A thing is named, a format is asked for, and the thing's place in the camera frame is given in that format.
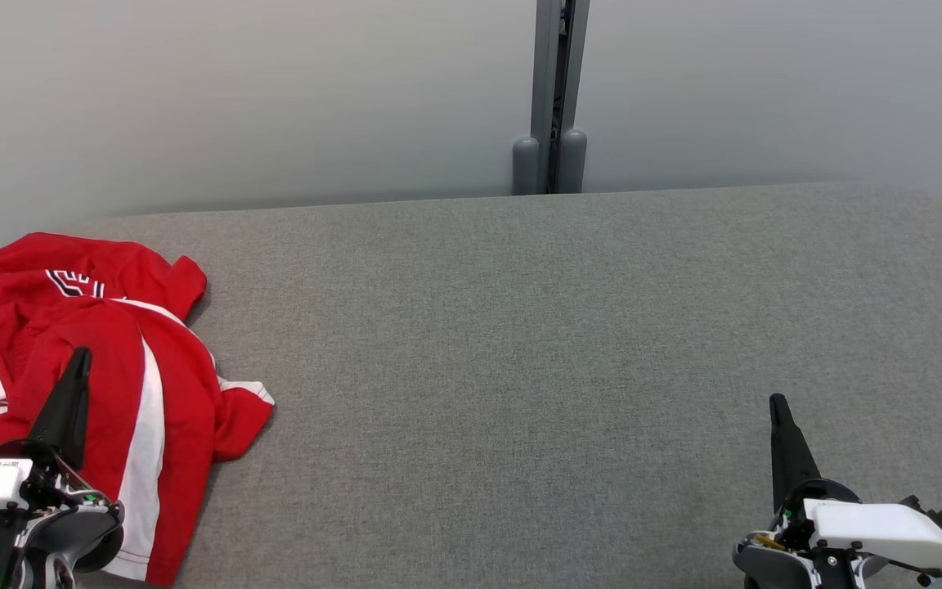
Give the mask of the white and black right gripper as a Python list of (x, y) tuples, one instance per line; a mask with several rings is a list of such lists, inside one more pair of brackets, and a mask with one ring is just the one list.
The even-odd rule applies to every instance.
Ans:
[(894, 566), (921, 587), (942, 579), (942, 508), (915, 496), (863, 503), (821, 474), (785, 395), (769, 396), (775, 519), (765, 533), (767, 588), (864, 588)]

